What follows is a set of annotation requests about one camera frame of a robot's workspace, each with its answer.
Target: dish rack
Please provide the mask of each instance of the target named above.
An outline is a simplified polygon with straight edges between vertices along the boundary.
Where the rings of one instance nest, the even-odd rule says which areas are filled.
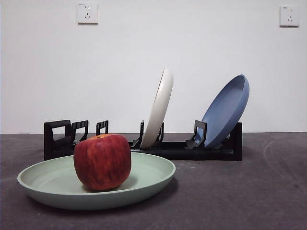
[[[57,157],[73,155],[76,144],[86,140],[88,135],[88,120],[74,122],[61,120],[44,123],[44,160]],[[100,130],[105,129],[108,133],[108,120],[96,124],[96,135],[100,135]],[[54,140],[52,129],[65,127],[65,137]],[[76,139],[76,130],[85,128],[81,139]],[[195,142],[197,130],[202,129],[200,142]],[[195,120],[194,134],[185,141],[163,141],[164,123],[160,128],[159,135],[155,143],[149,149],[141,149],[142,137],[144,134],[144,121],[140,124],[140,135],[136,140],[129,142],[130,148],[134,152],[147,153],[169,160],[217,160],[217,161],[241,161],[242,160],[242,123],[237,123],[228,137],[220,145],[212,149],[206,149],[204,142],[207,136],[207,123]]]

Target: red apple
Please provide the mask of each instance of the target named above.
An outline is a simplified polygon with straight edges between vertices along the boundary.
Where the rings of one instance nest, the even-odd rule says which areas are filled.
[[[126,138],[102,134],[78,143],[73,161],[79,180],[93,190],[121,185],[131,170],[131,152]]]

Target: wall socket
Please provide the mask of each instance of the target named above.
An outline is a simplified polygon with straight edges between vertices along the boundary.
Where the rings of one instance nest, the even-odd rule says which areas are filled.
[[[280,26],[298,27],[300,13],[298,6],[280,6]]]
[[[98,24],[98,3],[80,2],[77,4],[78,24]]]

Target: light green plate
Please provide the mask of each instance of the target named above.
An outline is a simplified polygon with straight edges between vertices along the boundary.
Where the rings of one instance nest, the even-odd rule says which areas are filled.
[[[73,156],[32,165],[18,174],[17,180],[34,200],[52,207],[97,210],[130,205],[161,191],[175,173],[175,165],[162,157],[131,153],[131,172],[118,188],[92,192],[79,181]]]

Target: gray floor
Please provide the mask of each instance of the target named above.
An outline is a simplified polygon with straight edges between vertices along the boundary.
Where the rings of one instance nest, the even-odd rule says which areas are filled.
[[[16,177],[43,160],[43,135],[0,138],[2,230],[307,229],[307,133],[243,134],[243,161],[174,161],[175,177],[163,191],[101,211],[61,210],[29,198]]]

